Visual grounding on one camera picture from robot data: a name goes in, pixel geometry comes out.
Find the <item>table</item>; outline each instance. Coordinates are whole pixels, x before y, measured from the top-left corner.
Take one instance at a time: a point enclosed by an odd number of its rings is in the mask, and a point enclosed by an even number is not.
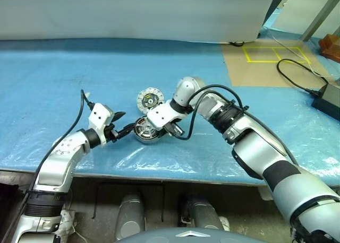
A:
[[[298,35],[275,32],[277,38]],[[317,52],[316,41],[308,41]],[[318,57],[326,69],[338,65]],[[141,116],[138,93],[160,88],[170,99],[184,76],[231,86],[219,44],[135,39],[0,41],[0,169],[33,172],[75,119],[80,89],[90,100],[126,111],[116,129]],[[340,124],[315,110],[312,98],[294,88],[233,88],[249,112],[266,123],[292,150],[300,165],[330,186],[340,185]],[[89,110],[76,129],[87,128]],[[189,128],[190,119],[181,122]],[[76,168],[78,176],[264,185],[249,177],[231,155],[232,147],[198,117],[193,136],[170,136],[145,145],[133,134],[96,148]]]

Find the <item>robotic arm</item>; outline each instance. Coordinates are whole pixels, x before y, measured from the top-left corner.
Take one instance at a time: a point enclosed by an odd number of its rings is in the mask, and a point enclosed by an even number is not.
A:
[[[89,116],[89,129],[64,138],[42,164],[26,207],[20,216],[12,243],[60,242],[53,232],[58,230],[61,210],[69,192],[75,166],[80,159],[98,145],[116,142],[127,135],[133,124],[121,131],[114,129],[113,122],[124,116],[113,113],[100,103],[94,104]]]
[[[296,240],[340,242],[340,197],[316,176],[292,164],[287,149],[246,107],[216,93],[203,94],[204,86],[198,78],[181,79],[172,100],[150,110],[148,121],[156,130],[178,137],[183,131],[176,123],[198,106],[197,112],[228,144],[234,144],[232,156],[238,164],[250,177],[263,179],[269,186],[281,214],[295,229]]]

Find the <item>power adapter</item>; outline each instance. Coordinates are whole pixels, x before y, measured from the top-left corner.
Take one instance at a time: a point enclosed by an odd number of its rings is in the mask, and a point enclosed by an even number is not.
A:
[[[331,84],[324,85],[312,106],[340,121],[340,88]]]

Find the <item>blue tablecloth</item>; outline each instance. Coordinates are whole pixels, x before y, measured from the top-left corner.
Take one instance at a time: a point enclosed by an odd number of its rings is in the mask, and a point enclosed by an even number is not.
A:
[[[279,38],[290,38],[281,34]],[[316,47],[309,41],[312,50]],[[319,57],[326,68],[337,65]],[[126,111],[116,128],[141,116],[138,93],[160,88],[170,99],[184,76],[231,86],[220,45],[133,39],[0,41],[0,169],[34,171],[75,119],[80,89],[90,100]],[[233,88],[249,112],[271,127],[300,165],[329,185],[340,185],[340,124],[315,110],[312,98],[294,88]],[[87,128],[89,110],[76,129]],[[180,124],[188,129],[190,119]],[[260,185],[231,156],[232,147],[198,117],[193,136],[169,136],[152,145],[133,134],[84,157],[77,173]]]

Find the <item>brown cardboard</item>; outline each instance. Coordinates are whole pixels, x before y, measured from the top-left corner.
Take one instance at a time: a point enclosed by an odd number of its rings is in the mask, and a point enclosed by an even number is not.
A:
[[[306,60],[297,57],[272,39],[259,39],[244,44],[243,47],[222,44],[223,56],[232,86],[292,87],[291,83],[283,78],[276,69],[279,58],[293,59],[307,67],[306,61],[309,60],[315,72],[329,75],[303,42],[284,40],[284,44],[299,55],[305,56]],[[318,89],[325,84],[323,80],[298,65],[282,62],[280,68],[295,83],[306,88]]]

